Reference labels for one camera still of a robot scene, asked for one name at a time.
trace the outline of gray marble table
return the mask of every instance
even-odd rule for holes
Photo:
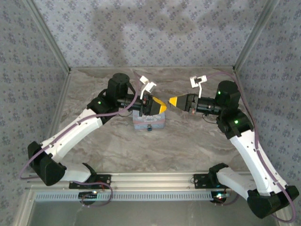
[[[217,72],[200,67],[135,70],[158,84],[153,95],[164,102],[173,96],[198,93],[198,89],[191,88],[189,77]],[[73,69],[60,129],[74,120],[118,72],[128,74],[135,84],[132,68]],[[224,79],[229,78],[225,75],[210,78],[203,85],[202,95],[214,97],[218,83]],[[214,122],[215,118],[208,116],[207,120]],[[190,115],[173,106],[166,111],[164,129],[135,130],[131,117],[115,116],[80,141],[65,159],[86,162],[96,171],[195,171],[208,170],[221,162],[234,170],[247,170],[238,151],[217,125],[205,122],[201,114]]]

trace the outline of small box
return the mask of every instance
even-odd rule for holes
[[[139,111],[133,111],[133,123],[135,129],[162,129],[165,123],[165,113],[156,114],[153,116],[139,116]]]

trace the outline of patterned wall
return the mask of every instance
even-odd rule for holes
[[[27,145],[47,134],[64,72],[21,0],[0,1],[0,225],[11,225],[24,188]]]
[[[301,2],[280,2],[239,75],[261,145],[301,192]],[[301,225],[301,199],[295,203]]]
[[[35,0],[70,67],[234,65],[265,0]]]

